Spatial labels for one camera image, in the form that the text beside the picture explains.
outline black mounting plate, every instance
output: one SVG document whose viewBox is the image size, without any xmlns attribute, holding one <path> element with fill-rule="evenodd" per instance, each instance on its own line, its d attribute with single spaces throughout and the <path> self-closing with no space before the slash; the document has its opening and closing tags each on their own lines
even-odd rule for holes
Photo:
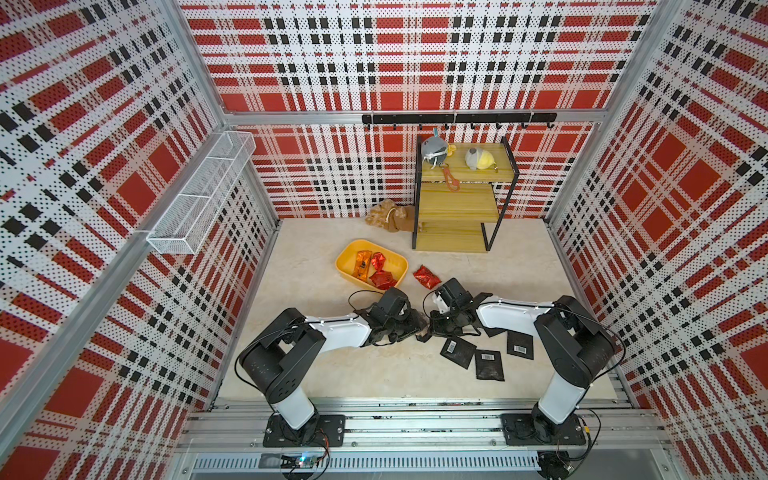
<svg viewBox="0 0 768 480">
<path fill-rule="evenodd" d="M 587 445 L 587 439 L 584 437 L 584 432 L 581 430 L 576 415 L 570 415 L 563 422 L 560 426 L 560 434 L 549 443 L 539 441 L 536 435 L 528 437 L 529 432 L 534 431 L 533 417 L 530 413 L 502 414 L 502 432 L 504 432 L 504 440 L 506 440 L 507 445 Z"/>
<path fill-rule="evenodd" d="M 328 435 L 329 447 L 340 447 L 344 443 L 345 424 L 346 417 L 344 415 L 321 415 L 317 421 L 317 428 L 322 429 L 323 433 Z M 288 438 L 283 436 L 284 432 L 288 434 Z M 302 445 L 299 445 L 295 440 L 291 440 L 297 437 L 296 432 L 290 428 L 290 425 L 286 423 L 281 415 L 272 415 L 266 423 L 262 445 L 267 448 L 300 447 Z M 312 442 L 312 445 L 321 446 L 322 444 L 323 436 L 318 434 L 316 441 Z"/>
</svg>

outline yellow plastic tray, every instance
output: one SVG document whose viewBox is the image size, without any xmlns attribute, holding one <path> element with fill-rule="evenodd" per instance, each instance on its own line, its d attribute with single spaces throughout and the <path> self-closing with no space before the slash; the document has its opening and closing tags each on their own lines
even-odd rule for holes
<svg viewBox="0 0 768 480">
<path fill-rule="evenodd" d="M 357 253 L 360 250 L 371 250 L 372 253 L 383 253 L 384 257 L 386 258 L 386 261 L 384 262 L 384 270 L 390 272 L 392 276 L 397 279 L 395 287 L 399 286 L 402 282 L 402 279 L 406 277 L 406 273 L 408 273 L 408 260 L 406 260 L 405 257 L 398 255 L 389 249 L 380 247 L 375 243 L 371 243 L 368 240 L 355 240 L 347 245 L 344 251 L 339 254 L 339 257 L 336 258 L 336 269 L 344 278 L 359 286 L 360 288 L 365 290 L 372 290 L 374 292 L 384 291 L 377 289 L 371 283 L 363 282 L 352 276 L 352 271 L 355 269 L 355 259 L 357 258 Z M 375 272 L 376 271 L 373 269 L 373 267 L 370 267 L 368 270 L 368 276 L 370 277 Z"/>
</svg>

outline red snack bag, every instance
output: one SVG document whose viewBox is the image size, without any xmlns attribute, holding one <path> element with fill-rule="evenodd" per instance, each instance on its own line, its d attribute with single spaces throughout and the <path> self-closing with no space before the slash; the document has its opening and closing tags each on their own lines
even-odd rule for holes
<svg viewBox="0 0 768 480">
<path fill-rule="evenodd" d="M 390 272 L 385 272 L 384 270 L 374 273 L 369 279 L 371 280 L 371 283 L 373 283 L 373 286 L 379 290 L 387 290 L 397 283 L 395 277 L 393 277 Z"/>
<path fill-rule="evenodd" d="M 437 275 L 430 272 L 429 268 L 423 265 L 421 265 L 419 269 L 413 273 L 413 276 L 416 277 L 419 283 L 430 290 L 440 284 L 440 279 L 437 277 Z"/>
<path fill-rule="evenodd" d="M 376 252 L 373 254 L 373 257 L 371 257 L 371 265 L 377 272 L 384 270 L 384 262 L 386 262 L 386 258 L 381 252 Z"/>
</svg>

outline metal vent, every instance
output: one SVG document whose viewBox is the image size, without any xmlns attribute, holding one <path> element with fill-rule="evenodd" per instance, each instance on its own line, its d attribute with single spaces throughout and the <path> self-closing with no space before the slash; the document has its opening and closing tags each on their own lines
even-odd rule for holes
<svg viewBox="0 0 768 480">
<path fill-rule="evenodd" d="M 200 454 L 194 471 L 279 472 L 270 453 Z M 510 472 L 539 470 L 538 452 L 334 452 L 328 472 Z M 325 462 L 318 469 L 325 468 Z"/>
</svg>

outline wooden shelf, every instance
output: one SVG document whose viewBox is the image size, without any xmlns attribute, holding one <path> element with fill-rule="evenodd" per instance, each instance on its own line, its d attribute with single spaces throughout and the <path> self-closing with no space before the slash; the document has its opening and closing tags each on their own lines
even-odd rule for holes
<svg viewBox="0 0 768 480">
<path fill-rule="evenodd" d="M 419 221 L 496 223 L 498 220 L 496 197 L 490 184 L 462 184 L 458 192 L 448 190 L 445 183 L 422 183 L 421 188 Z"/>
<path fill-rule="evenodd" d="M 460 182 L 458 191 L 448 189 L 442 168 L 430 170 L 429 165 L 421 161 L 421 142 L 424 138 L 417 138 L 417 141 L 414 204 L 415 220 L 422 225 L 422 231 L 419 232 L 418 228 L 414 230 L 411 248 L 435 252 L 489 251 L 520 176 L 509 141 L 502 137 L 497 144 L 454 144 L 456 150 L 446 163 L 453 177 Z M 472 147 L 489 151 L 496 160 L 498 171 L 493 168 L 470 170 L 465 156 Z M 511 183 L 501 213 L 491 182 Z M 495 225 L 490 237 L 486 237 L 485 223 Z"/>
<path fill-rule="evenodd" d="M 461 182 L 509 182 L 515 179 L 515 171 L 512 170 L 512 165 L 509 162 L 507 155 L 507 149 L 503 144 L 452 144 L 456 146 L 456 151 L 453 155 L 445 159 L 445 162 L 451 168 L 451 175 L 456 180 Z M 491 152 L 496 164 L 498 165 L 498 172 L 493 167 L 485 170 L 470 170 L 467 167 L 465 156 L 467 150 L 471 147 L 482 148 Z M 423 182 L 445 182 L 445 177 L 442 173 L 442 168 L 435 167 L 430 168 L 429 164 L 423 164 L 422 166 L 422 181 Z"/>
<path fill-rule="evenodd" d="M 416 238 L 416 249 L 425 252 L 486 253 L 479 222 L 425 222 Z"/>
</svg>

